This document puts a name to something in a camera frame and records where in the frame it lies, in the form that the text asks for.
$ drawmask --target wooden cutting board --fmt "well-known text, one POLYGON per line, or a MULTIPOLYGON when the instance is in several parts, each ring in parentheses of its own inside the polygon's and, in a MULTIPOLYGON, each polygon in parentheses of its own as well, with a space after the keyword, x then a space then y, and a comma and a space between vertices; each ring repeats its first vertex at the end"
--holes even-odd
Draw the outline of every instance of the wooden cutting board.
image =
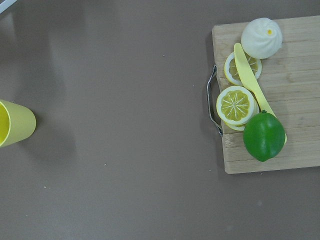
MULTIPOLYGON (((224 168, 228 174, 320 166, 320 16, 275 20, 282 31, 282 48, 262 60, 259 85, 287 134, 282 151, 266 162, 246 150, 243 133, 222 123, 224 168)), ((232 84, 224 64, 241 42, 247 22, 212 29, 214 61, 220 92, 232 84)))

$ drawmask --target lemon half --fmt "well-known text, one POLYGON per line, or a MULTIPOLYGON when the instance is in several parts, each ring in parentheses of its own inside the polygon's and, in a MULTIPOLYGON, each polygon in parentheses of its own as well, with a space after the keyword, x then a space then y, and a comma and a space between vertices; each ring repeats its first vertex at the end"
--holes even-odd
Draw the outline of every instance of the lemon half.
MULTIPOLYGON (((249 65, 252 69, 252 72, 255 76, 255 79, 260 77, 262 72, 262 63, 260 59, 253 58, 248 54, 245 54, 246 59, 249 62, 249 65)), ((228 81, 237 86, 243 86, 240 81, 240 77, 237 71, 236 62, 235 62, 235 54, 232 52, 226 59, 224 63, 224 75, 228 81)))
POLYGON ((246 124, 259 107, 254 96, 243 86, 230 86, 216 100, 216 111, 227 125, 246 124))

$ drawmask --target table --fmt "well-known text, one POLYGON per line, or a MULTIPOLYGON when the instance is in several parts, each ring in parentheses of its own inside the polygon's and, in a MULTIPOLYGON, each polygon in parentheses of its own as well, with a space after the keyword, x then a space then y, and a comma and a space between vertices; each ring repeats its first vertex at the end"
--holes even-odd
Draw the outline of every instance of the table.
POLYGON ((0 99, 37 128, 0 149, 0 239, 319 239, 320 169, 226 174, 206 102, 214 25, 319 12, 18 0, 0 14, 0 99))

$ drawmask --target plastic cup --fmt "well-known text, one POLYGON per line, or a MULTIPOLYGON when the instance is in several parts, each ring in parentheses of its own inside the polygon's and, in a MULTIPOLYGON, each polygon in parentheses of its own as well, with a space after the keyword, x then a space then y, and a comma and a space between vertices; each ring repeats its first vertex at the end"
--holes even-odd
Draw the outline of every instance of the plastic cup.
POLYGON ((30 137, 35 129, 36 118, 30 109, 0 99, 0 148, 30 137))

